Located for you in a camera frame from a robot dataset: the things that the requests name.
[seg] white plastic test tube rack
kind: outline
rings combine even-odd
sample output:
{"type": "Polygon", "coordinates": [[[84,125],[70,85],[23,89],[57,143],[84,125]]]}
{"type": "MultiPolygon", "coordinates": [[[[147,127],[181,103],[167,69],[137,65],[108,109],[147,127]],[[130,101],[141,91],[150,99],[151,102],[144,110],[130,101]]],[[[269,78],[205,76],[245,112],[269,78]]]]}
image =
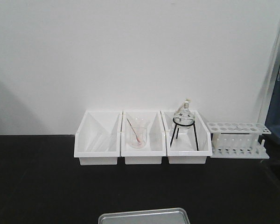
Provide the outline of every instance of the white plastic test tube rack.
{"type": "Polygon", "coordinates": [[[271,132],[263,124],[254,123],[207,123],[211,133],[211,158],[268,159],[265,140],[258,143],[260,134],[271,132]]]}

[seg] black metal ring stand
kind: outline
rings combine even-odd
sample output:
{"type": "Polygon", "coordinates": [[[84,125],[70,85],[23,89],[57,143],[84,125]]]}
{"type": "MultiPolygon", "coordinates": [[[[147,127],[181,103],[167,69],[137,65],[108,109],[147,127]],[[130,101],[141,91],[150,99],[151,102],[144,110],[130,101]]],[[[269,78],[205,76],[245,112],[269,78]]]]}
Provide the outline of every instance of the black metal ring stand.
{"type": "Polygon", "coordinates": [[[171,145],[172,145],[172,141],[173,141],[173,138],[174,138],[174,134],[175,134],[177,125],[178,125],[178,126],[182,126],[182,127],[190,127],[190,126],[193,126],[193,127],[194,127],[194,134],[195,134],[195,141],[196,141],[196,148],[197,148],[197,151],[199,151],[199,149],[198,149],[198,142],[197,142],[197,135],[196,135],[195,121],[193,121],[193,123],[190,124],[190,125],[181,125],[181,124],[176,123],[176,121],[174,120],[174,118],[173,118],[172,120],[173,120],[173,123],[175,123],[175,126],[174,126],[174,131],[173,131],[173,134],[172,134],[172,137],[171,137],[170,147],[171,147],[171,145]]]}

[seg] glass beaker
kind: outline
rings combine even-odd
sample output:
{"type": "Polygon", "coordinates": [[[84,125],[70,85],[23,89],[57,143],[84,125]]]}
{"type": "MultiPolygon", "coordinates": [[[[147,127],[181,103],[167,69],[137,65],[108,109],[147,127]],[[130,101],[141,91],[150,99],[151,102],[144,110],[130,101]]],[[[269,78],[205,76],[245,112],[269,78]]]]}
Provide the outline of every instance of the glass beaker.
{"type": "Polygon", "coordinates": [[[147,142],[148,124],[149,121],[145,119],[133,119],[133,122],[130,123],[129,145],[131,147],[133,148],[145,147],[147,142]]]}

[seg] aluminum tray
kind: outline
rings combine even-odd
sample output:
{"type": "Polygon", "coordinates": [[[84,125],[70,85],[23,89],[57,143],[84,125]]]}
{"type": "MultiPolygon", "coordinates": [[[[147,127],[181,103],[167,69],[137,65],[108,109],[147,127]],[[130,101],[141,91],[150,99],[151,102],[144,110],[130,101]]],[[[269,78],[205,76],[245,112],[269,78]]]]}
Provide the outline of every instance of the aluminum tray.
{"type": "Polygon", "coordinates": [[[184,209],[158,209],[103,214],[98,224],[190,224],[184,209]]]}

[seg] black countertop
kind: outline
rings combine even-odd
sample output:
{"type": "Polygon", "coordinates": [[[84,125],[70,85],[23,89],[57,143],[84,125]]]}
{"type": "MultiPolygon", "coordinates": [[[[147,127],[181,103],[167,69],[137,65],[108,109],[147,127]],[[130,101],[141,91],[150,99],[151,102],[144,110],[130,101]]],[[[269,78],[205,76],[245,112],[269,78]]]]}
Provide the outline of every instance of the black countertop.
{"type": "MultiPolygon", "coordinates": [[[[103,213],[184,208],[191,224],[280,224],[280,183],[261,160],[80,166],[73,136],[0,137],[0,224],[90,223],[103,213]]],[[[272,161],[280,157],[274,144],[272,161]]]]}

